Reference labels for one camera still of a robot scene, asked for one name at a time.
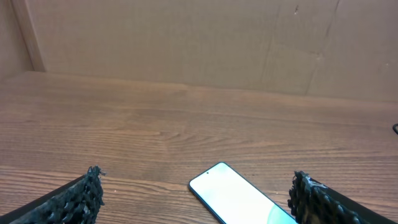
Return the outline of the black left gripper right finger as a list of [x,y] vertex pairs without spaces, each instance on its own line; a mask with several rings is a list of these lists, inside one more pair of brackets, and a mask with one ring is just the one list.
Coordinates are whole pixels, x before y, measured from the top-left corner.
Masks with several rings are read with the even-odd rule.
[[288,207],[300,224],[397,224],[350,198],[296,171]]

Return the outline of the smartphone with lit screen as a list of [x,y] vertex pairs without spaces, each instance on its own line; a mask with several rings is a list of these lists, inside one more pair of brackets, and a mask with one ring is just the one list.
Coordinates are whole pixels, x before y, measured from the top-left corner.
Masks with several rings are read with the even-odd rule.
[[296,224],[284,209],[224,162],[196,176],[188,188],[220,223]]

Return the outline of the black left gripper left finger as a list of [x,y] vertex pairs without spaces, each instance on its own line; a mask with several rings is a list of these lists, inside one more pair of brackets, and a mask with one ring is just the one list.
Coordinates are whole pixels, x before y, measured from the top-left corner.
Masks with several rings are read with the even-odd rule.
[[48,194],[1,216],[1,223],[95,223],[104,205],[98,166]]

